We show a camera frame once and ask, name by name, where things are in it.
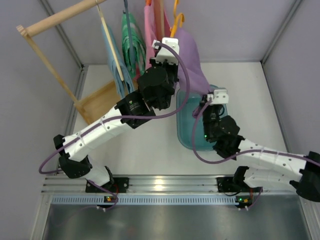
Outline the purple trousers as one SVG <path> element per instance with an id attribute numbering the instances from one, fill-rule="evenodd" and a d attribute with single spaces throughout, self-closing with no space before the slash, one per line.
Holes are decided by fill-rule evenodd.
<path id="1" fill-rule="evenodd" d="M 183 28 L 179 28 L 174 37 L 178 39 L 179 56 L 189 77 L 189 93 L 201 96 L 207 95 L 212 90 L 201 69 L 200 56 L 195 39 Z"/>

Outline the orange plastic hanger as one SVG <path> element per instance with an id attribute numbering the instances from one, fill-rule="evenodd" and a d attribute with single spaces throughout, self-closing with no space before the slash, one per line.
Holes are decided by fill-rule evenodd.
<path id="1" fill-rule="evenodd" d="M 173 4 L 173 25 L 170 28 L 170 37 L 173 38 L 178 30 L 178 28 L 181 28 L 185 22 L 185 15 L 180 12 L 177 13 L 177 8 L 180 1 L 175 0 Z"/>

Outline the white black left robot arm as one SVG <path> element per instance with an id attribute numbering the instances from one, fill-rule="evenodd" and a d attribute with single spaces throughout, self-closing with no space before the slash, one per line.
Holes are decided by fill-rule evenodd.
<path id="1" fill-rule="evenodd" d="M 59 151 L 59 165 L 70 178 L 86 178 L 98 186 L 114 183 L 111 171 L 98 166 L 89 153 L 108 140 L 134 130 L 156 116 L 155 110 L 165 110 L 171 105 L 174 85 L 178 81 L 178 64 L 156 62 L 137 79 L 138 89 L 118 101 L 105 115 L 81 131 L 69 136 L 57 135 L 53 142 Z"/>

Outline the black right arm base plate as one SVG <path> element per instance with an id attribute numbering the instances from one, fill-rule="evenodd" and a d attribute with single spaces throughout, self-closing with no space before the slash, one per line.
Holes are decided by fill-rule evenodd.
<path id="1" fill-rule="evenodd" d="M 232 176 L 218 177 L 216 179 L 218 192 L 235 196 L 240 193 L 259 193 L 261 187 L 249 187 L 243 180 L 234 179 Z"/>

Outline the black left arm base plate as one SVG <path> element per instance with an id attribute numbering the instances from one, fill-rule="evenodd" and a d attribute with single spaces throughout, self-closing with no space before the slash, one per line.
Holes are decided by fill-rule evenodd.
<path id="1" fill-rule="evenodd" d="M 128 177 L 114 177 L 114 183 L 108 183 L 103 185 L 102 187 L 112 193 L 126 193 L 129 188 L 129 181 Z M 96 186 L 92 185 L 91 183 L 87 182 L 85 186 L 86 193 L 106 193 L 105 191 L 97 188 Z"/>

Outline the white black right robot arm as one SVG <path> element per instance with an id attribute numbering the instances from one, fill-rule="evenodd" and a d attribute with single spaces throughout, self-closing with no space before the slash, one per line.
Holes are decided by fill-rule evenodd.
<path id="1" fill-rule="evenodd" d="M 306 200 L 320 201 L 320 154 L 293 154 L 257 144 L 239 134 L 240 127 L 229 115 L 221 116 L 221 104 L 203 96 L 204 139 L 213 143 L 221 163 L 233 160 L 238 167 L 233 183 L 239 187 L 286 189 Z"/>

